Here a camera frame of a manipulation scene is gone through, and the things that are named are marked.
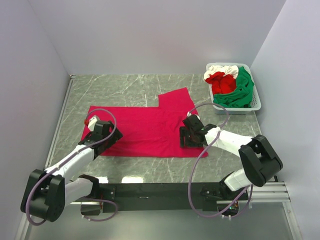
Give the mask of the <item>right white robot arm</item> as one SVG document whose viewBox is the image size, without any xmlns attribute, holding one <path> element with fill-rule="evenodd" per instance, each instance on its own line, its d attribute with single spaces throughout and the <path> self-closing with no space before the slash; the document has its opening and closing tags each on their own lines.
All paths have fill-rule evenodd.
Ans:
<svg viewBox="0 0 320 240">
<path fill-rule="evenodd" d="M 244 136 L 211 123 L 203 125 L 195 114 L 182 122 L 183 126 L 179 128 L 182 148 L 216 147 L 240 158 L 242 168 L 219 182 L 217 194 L 226 200 L 232 199 L 244 187 L 264 186 L 283 168 L 281 159 L 264 135 Z"/>
</svg>

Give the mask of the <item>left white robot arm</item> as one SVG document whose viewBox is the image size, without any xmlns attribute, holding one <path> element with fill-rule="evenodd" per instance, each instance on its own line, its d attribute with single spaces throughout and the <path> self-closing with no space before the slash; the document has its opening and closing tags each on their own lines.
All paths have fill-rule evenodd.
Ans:
<svg viewBox="0 0 320 240">
<path fill-rule="evenodd" d="M 29 175 L 20 204 L 20 210 L 28 219 L 35 216 L 44 222 L 54 222 L 73 201 L 102 200 L 97 177 L 83 174 L 75 181 L 71 178 L 123 135 L 111 121 L 94 120 L 88 127 L 89 133 L 65 158 L 45 170 L 35 169 Z"/>
</svg>

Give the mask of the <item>magenta pink t-shirt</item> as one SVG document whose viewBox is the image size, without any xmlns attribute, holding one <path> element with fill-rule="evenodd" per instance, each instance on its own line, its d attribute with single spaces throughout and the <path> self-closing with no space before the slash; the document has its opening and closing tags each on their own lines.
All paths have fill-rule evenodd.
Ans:
<svg viewBox="0 0 320 240">
<path fill-rule="evenodd" d="M 103 156 L 196 158 L 204 147 L 181 147 L 180 127 L 195 106 L 186 87 L 158 95 L 158 106 L 90 106 L 91 117 L 112 121 L 123 137 Z"/>
</svg>

